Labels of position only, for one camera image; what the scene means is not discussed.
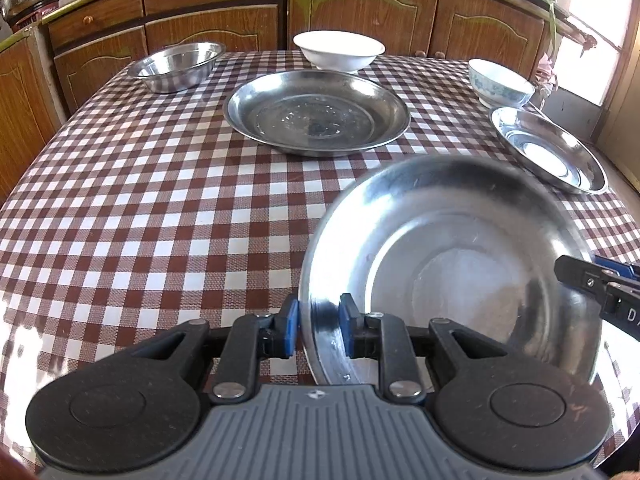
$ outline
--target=screw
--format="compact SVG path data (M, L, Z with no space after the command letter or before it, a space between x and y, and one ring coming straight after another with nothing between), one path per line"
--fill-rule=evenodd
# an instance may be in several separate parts
M306 394L307 397L313 400L322 399L325 395L326 393L324 393L324 391L322 390L311 390L308 394Z
M405 399L420 395L422 393L422 387L413 381L396 381L389 385L389 391L394 397Z
M240 383L218 383L213 387L213 394L219 399L237 399L245 391L246 388Z

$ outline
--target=metal basin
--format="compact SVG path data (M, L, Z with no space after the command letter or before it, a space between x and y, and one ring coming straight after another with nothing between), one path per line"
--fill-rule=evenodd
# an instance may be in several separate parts
M492 110L490 119L511 154L545 182L570 193L606 192L609 184L602 166L568 131L511 107Z
M171 46L132 65L129 75L143 81L152 92L179 92L203 82L224 51L225 46L220 43Z
M338 156L382 146L409 126L409 111L390 90L342 72L293 70L240 87L225 119L250 139L286 153Z
M336 313L349 292L364 312L413 326L449 317L590 380L599 307L556 280L561 254L590 258L574 223L520 170L441 155L369 173L328 209L305 254L312 373L322 384L376 381L375 362L344 355Z

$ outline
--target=checkered tablecloth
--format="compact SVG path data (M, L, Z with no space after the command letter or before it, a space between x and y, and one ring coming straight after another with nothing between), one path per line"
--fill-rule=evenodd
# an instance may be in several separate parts
M0 442L14 455L34 461L24 412L53 378L188 319L220 326L277 310L325 209L367 170L415 153L515 164L463 62L381 56L362 70L412 116L396 142L365 153L284 155L223 119L241 84L308 67L296 52L226 54L204 83L169 95L123 70L40 153L0 211ZM553 193L592 250L640 260L638 228L613 193ZM596 384L615 435L602 456L640 420L634 352L634 341L606 328ZM311 380L301 351L261 373Z

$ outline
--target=cabinet door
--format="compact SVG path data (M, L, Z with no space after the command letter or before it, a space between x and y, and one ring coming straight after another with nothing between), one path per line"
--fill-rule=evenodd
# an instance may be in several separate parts
M100 38L54 58L69 111L74 113L131 61L146 56L144 27Z
M0 54L0 203L60 126L49 109L32 39Z
M348 30L381 41L387 54L429 47L437 0L289 0L289 46L307 30Z
M196 41L217 41L228 52L275 50L278 6L232 7L165 18L145 25L149 52Z
M529 77L545 23L495 0L438 0L430 56L495 61Z

